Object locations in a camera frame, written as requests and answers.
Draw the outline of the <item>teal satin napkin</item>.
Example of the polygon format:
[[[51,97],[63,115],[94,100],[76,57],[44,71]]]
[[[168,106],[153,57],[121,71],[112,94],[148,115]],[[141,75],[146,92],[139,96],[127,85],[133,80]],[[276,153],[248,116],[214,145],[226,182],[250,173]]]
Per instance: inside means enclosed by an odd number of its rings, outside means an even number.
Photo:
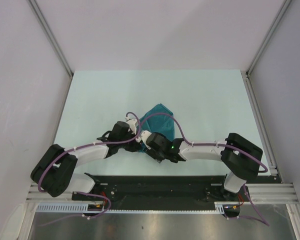
[[[169,141],[172,141],[175,138],[174,120],[169,116],[162,114],[154,115],[149,118],[150,115],[157,113],[164,113],[171,117],[174,116],[172,111],[170,111],[162,103],[159,103],[140,118],[140,123],[142,124],[141,129],[144,131],[149,131],[151,133],[160,133],[164,135]]]

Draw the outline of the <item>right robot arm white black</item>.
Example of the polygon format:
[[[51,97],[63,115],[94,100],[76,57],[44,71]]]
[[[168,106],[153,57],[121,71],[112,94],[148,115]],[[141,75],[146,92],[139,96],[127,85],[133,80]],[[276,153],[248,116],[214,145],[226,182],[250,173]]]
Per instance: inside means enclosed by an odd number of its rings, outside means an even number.
[[[237,133],[230,133],[223,141],[194,143],[184,138],[170,141],[161,133],[144,131],[141,141],[145,153],[158,162],[212,160],[224,163],[229,173],[220,194],[227,201],[237,197],[242,186],[258,176],[260,167],[266,169],[261,162],[263,150]]]

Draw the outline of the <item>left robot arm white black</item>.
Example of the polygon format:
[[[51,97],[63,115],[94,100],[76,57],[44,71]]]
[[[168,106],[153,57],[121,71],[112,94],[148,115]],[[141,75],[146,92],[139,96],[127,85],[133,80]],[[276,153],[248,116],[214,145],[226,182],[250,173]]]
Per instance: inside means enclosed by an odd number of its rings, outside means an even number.
[[[140,143],[136,141],[139,121],[131,118],[118,121],[111,131],[93,143],[65,150],[58,144],[51,145],[34,167],[30,178],[37,183],[40,192],[58,197],[64,192],[82,192],[88,199],[100,196],[101,188],[88,174],[74,173],[75,168],[95,160],[107,159],[119,149],[137,152]]]

